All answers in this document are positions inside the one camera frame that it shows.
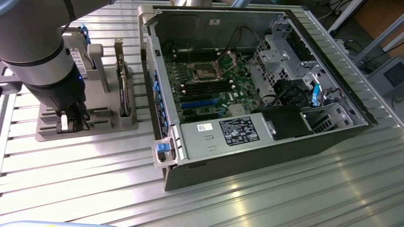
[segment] blue pcie slot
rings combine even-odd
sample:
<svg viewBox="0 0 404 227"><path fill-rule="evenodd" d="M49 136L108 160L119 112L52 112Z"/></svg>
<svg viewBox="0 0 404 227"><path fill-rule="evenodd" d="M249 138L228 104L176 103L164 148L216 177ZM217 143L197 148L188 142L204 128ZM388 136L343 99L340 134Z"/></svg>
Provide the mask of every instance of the blue pcie slot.
<svg viewBox="0 0 404 227"><path fill-rule="evenodd" d="M192 103L183 103L181 108L187 109L187 108L195 108L195 107L201 107L201 106L209 106L209 105L215 105L215 104L216 104L216 100L208 100L208 101L192 102Z"/></svg>

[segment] barcode sticker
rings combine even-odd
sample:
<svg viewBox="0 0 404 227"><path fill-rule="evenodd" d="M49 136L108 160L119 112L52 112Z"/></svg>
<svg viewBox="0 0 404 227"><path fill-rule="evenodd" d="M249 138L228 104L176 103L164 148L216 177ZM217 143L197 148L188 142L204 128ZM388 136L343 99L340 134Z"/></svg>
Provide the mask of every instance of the barcode sticker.
<svg viewBox="0 0 404 227"><path fill-rule="evenodd" d="M208 131L208 130L212 130L212 129L213 129L213 127L212 127L211 123L197 125L197 131Z"/></svg>
<svg viewBox="0 0 404 227"><path fill-rule="evenodd" d="M83 62L83 58L81 58L80 52L79 51L71 51L71 55L73 57L73 61L76 63L76 66L77 66L77 69L80 71L80 74L87 74L85 66L84 66L84 62Z"/></svg>

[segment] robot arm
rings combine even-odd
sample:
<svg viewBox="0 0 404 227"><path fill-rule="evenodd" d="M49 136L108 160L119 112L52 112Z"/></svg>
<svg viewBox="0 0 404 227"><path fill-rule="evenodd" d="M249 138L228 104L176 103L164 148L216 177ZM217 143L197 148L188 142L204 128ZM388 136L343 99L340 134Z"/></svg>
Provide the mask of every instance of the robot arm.
<svg viewBox="0 0 404 227"><path fill-rule="evenodd" d="M0 1L0 60L55 109L57 132L88 129L84 81L59 28L116 0Z"/></svg>

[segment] power supply label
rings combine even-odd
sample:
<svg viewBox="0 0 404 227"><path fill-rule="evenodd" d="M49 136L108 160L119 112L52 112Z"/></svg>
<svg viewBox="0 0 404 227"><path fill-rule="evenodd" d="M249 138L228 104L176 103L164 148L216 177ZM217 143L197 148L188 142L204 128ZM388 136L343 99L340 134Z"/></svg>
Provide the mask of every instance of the power supply label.
<svg viewBox="0 0 404 227"><path fill-rule="evenodd" d="M260 140L249 117L236 118L219 123L229 146Z"/></svg>

